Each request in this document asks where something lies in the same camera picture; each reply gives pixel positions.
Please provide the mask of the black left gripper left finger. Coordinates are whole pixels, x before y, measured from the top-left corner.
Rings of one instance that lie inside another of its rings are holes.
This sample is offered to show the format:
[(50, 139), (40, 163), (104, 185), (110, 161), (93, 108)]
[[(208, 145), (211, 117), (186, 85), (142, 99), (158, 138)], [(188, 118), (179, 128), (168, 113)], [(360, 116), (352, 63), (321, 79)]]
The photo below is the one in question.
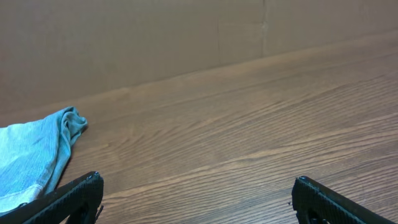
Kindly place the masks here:
[(103, 206), (104, 180), (91, 171), (1, 216), (4, 224), (95, 224)]

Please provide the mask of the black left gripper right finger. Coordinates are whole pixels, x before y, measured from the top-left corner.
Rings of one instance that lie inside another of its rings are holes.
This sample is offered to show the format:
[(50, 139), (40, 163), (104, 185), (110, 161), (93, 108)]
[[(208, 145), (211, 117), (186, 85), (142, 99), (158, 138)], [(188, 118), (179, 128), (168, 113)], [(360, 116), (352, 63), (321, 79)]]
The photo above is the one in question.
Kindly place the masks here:
[(394, 224), (307, 176), (296, 178), (292, 206), (300, 224)]

